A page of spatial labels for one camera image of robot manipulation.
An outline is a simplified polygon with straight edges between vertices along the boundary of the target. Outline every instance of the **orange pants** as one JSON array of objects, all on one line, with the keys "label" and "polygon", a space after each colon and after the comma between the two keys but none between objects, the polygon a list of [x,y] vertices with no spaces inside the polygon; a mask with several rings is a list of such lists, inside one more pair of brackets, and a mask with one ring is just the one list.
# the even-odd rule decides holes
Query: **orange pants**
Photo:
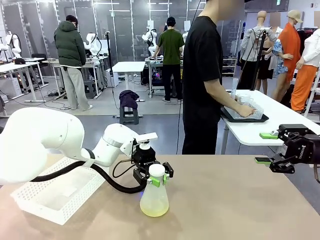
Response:
[{"label": "orange pants", "polygon": [[291,108],[294,111],[302,111],[310,93],[312,83],[315,80],[317,67],[302,65],[296,75],[294,90],[291,95]]}]

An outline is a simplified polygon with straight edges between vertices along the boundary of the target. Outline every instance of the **person in green jacket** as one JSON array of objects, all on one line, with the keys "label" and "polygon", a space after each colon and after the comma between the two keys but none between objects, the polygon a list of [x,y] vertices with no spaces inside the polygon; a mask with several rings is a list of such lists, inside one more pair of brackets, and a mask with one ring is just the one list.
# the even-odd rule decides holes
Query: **person in green jacket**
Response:
[{"label": "person in green jacket", "polygon": [[54,32],[58,50],[64,88],[72,110],[87,111],[93,108],[88,104],[81,68],[86,64],[84,42],[78,32],[78,19],[68,15]]},{"label": "person in green jacket", "polygon": [[158,56],[160,47],[163,46],[163,67],[162,79],[164,83],[165,97],[162,101],[169,103],[171,95],[171,75],[173,75],[176,96],[178,102],[182,101],[182,84],[181,84],[181,71],[180,71],[180,56],[182,53],[182,46],[185,45],[182,34],[175,30],[176,20],[170,16],[167,21],[167,30],[164,31],[156,46],[153,57]]}]

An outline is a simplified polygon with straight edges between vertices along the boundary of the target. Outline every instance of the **green t-shirt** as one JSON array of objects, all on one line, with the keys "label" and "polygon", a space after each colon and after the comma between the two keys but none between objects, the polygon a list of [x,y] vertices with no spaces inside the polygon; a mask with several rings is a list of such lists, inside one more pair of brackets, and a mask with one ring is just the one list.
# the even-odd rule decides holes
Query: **green t-shirt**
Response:
[{"label": "green t-shirt", "polygon": [[163,45],[163,64],[174,65],[180,64],[179,48],[185,45],[182,34],[174,29],[164,31],[158,41],[158,46]]}]

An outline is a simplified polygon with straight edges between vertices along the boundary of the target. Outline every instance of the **erlenmeyer flask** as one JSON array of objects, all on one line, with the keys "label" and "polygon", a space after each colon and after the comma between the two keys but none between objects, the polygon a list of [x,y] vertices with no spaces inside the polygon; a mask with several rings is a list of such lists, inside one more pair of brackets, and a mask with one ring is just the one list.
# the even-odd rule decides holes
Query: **erlenmeyer flask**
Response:
[{"label": "erlenmeyer flask", "polygon": [[169,209],[169,200],[164,183],[167,179],[165,167],[152,164],[149,167],[148,184],[140,200],[142,212],[150,217],[159,217]]}]

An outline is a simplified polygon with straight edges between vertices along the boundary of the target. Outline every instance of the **black t-shirt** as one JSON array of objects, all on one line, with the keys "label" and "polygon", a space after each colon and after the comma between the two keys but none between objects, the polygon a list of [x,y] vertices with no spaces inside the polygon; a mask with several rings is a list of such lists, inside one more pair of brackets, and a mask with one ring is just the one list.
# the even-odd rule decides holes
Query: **black t-shirt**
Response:
[{"label": "black t-shirt", "polygon": [[183,52],[183,122],[186,126],[212,125],[220,120],[219,102],[206,91],[204,82],[222,84],[223,50],[217,26],[207,16],[197,17]]}]

